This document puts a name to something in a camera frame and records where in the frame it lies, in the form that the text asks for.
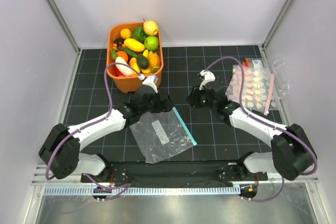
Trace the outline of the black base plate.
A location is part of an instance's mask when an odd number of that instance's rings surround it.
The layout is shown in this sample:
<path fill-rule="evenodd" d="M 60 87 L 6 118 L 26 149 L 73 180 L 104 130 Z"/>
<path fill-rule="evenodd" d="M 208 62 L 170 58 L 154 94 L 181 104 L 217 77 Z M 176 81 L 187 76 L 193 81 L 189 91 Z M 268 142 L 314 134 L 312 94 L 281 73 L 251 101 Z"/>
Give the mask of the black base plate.
<path fill-rule="evenodd" d="M 250 173 L 237 161 L 169 161 L 156 164 L 145 162 L 111 162 L 112 171 L 99 183 L 110 182 L 117 186 L 130 183 L 132 187 L 189 188 L 222 187 L 230 182 L 267 181 L 266 172 Z"/>

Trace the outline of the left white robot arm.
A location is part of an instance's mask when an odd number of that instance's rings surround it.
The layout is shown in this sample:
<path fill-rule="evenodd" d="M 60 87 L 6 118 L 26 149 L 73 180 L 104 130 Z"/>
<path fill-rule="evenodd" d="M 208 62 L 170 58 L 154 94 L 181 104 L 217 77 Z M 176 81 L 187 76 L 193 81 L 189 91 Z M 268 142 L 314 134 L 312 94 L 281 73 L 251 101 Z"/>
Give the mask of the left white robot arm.
<path fill-rule="evenodd" d="M 140 88 L 129 102 L 109 110 L 83 124 L 66 127 L 55 125 L 48 134 L 38 155 L 46 164 L 45 177 L 64 179 L 72 173 L 81 174 L 82 181 L 94 179 L 106 182 L 113 174 L 111 163 L 101 154 L 85 154 L 82 150 L 96 140 L 121 131 L 139 122 L 148 112 L 170 112 L 174 103 L 166 91 Z"/>

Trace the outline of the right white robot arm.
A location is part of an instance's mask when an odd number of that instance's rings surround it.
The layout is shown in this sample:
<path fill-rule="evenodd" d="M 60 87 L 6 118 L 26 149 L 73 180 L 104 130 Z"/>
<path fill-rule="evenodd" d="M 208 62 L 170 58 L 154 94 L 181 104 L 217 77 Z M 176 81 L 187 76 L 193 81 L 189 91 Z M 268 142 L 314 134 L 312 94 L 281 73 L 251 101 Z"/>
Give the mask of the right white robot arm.
<path fill-rule="evenodd" d="M 193 108 L 215 111 L 221 122 L 253 135 L 270 147 L 270 152 L 249 152 L 241 157 L 236 167 L 239 178 L 248 180 L 258 172 L 277 172 L 293 181 L 316 171 L 317 156 L 299 125 L 272 122 L 243 109 L 228 100 L 224 92 L 213 89 L 196 86 L 186 100 Z"/>

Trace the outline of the yellow mango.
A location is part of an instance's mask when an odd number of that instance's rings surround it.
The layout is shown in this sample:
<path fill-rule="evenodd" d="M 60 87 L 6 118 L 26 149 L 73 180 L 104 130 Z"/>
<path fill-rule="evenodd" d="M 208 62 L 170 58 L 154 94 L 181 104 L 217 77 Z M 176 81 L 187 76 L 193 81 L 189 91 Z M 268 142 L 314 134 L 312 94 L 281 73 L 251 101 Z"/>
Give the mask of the yellow mango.
<path fill-rule="evenodd" d="M 124 44 L 127 48 L 134 52 L 143 52 L 145 50 L 144 44 L 134 38 L 125 39 Z"/>

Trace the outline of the yellow lemon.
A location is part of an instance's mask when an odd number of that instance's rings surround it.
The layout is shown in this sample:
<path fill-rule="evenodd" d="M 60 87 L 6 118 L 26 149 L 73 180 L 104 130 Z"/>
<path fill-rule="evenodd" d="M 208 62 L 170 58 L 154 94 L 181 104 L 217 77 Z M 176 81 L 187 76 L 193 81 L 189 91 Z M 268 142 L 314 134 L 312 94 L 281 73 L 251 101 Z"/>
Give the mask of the yellow lemon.
<path fill-rule="evenodd" d="M 124 28 L 120 31 L 120 36 L 122 39 L 128 39 L 128 38 L 131 38 L 132 32 L 130 29 Z"/>

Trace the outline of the white radish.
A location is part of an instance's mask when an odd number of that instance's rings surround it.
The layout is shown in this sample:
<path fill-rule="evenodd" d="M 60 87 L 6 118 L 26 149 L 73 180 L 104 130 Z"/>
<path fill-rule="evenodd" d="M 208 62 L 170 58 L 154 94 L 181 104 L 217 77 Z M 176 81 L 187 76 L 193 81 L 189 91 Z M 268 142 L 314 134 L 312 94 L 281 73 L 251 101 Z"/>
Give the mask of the white radish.
<path fill-rule="evenodd" d="M 115 67 L 120 71 L 123 76 L 128 77 L 135 74 L 134 70 L 127 64 L 127 62 L 122 57 L 116 57 L 115 63 Z"/>

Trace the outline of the orange tangerine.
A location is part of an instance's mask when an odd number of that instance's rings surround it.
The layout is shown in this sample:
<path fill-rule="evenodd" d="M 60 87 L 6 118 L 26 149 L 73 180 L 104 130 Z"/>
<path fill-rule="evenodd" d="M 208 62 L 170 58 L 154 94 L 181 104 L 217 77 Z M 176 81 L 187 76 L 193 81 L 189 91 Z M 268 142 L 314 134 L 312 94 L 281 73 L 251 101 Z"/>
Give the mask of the orange tangerine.
<path fill-rule="evenodd" d="M 117 51 L 116 54 L 117 54 L 118 57 L 121 57 L 122 59 L 124 59 L 125 62 L 129 61 L 129 57 L 128 57 L 128 55 L 127 55 L 126 52 L 124 52 L 124 51 Z"/>

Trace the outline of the black grid mat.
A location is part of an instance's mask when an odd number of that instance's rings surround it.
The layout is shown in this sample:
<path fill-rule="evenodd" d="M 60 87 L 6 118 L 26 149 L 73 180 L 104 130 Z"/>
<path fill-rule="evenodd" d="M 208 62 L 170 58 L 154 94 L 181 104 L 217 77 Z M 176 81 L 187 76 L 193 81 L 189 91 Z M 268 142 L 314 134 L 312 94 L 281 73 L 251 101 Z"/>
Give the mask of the black grid mat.
<path fill-rule="evenodd" d="M 259 47 L 209 46 L 165 47 L 160 89 L 167 91 L 197 145 L 173 157 L 174 161 L 236 160 L 247 152 L 268 152 L 269 147 L 248 133 L 221 123 L 208 109 L 195 109 L 186 102 L 198 73 L 210 67 L 225 84 L 232 78 L 232 61 L 215 63 L 222 56 L 238 60 L 260 58 Z M 82 51 L 63 123 L 76 125 L 91 120 L 108 110 L 108 105 L 125 102 L 129 95 L 121 92 L 111 79 L 105 79 L 106 49 Z"/>

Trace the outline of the orange bell pepper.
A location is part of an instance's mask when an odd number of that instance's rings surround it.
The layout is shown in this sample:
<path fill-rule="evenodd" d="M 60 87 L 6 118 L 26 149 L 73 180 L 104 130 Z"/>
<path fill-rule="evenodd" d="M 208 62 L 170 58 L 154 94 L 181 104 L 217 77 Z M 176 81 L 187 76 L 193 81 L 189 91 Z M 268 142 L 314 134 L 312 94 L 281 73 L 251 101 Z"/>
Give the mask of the orange bell pepper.
<path fill-rule="evenodd" d="M 156 52 L 148 55 L 148 61 L 151 68 L 157 68 L 161 65 L 160 57 Z"/>

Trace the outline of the dark green avocado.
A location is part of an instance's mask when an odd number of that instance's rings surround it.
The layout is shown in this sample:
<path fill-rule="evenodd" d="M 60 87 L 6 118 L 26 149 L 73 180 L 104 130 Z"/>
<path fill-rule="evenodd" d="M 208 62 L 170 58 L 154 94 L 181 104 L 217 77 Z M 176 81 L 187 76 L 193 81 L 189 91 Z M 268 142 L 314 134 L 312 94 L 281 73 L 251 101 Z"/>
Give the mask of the dark green avocado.
<path fill-rule="evenodd" d="M 143 55 L 137 55 L 137 64 L 140 69 L 147 69 L 149 67 L 148 59 Z"/>

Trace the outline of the green apple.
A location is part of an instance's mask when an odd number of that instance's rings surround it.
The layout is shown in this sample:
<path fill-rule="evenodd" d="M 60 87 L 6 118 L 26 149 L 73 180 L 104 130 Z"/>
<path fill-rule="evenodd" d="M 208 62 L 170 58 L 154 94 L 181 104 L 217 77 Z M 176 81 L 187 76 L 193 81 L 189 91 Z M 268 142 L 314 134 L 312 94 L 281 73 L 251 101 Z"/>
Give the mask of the green apple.
<path fill-rule="evenodd" d="M 144 41 L 144 46 L 149 51 L 156 51 L 159 45 L 159 39 L 156 36 L 148 36 Z"/>

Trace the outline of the clear blue zip bag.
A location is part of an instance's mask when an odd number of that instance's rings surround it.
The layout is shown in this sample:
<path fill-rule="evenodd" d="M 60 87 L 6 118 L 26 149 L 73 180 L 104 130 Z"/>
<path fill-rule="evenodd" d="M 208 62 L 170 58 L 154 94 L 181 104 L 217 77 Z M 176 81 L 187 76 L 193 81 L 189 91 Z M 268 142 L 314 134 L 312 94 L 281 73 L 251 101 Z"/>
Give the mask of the clear blue zip bag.
<path fill-rule="evenodd" d="M 149 164 L 164 161 L 197 145 L 176 108 L 170 112 L 143 114 L 130 129 Z"/>

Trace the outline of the green bell pepper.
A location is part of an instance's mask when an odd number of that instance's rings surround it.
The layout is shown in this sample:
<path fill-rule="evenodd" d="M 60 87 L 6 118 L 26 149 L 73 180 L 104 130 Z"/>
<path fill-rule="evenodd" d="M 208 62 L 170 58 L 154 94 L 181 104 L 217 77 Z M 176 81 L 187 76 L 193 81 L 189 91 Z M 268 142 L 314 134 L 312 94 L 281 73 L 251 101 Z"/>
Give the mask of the green bell pepper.
<path fill-rule="evenodd" d="M 147 38 L 147 34 L 145 33 L 144 29 L 142 26 L 137 27 L 134 32 L 131 35 L 131 38 L 139 41 L 139 42 L 144 42 L 145 39 Z"/>

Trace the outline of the bag of pink sliced food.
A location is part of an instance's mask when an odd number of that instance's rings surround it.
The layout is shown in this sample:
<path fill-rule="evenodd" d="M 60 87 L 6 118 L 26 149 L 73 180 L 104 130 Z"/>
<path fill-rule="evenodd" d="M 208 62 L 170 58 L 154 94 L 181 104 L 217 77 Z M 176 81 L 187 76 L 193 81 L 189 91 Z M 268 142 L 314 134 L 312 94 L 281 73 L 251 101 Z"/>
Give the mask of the bag of pink sliced food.
<path fill-rule="evenodd" d="M 246 59 L 244 75 L 239 65 L 233 66 L 233 75 L 226 90 L 228 100 L 263 115 L 277 108 L 273 93 L 275 76 L 259 59 Z"/>

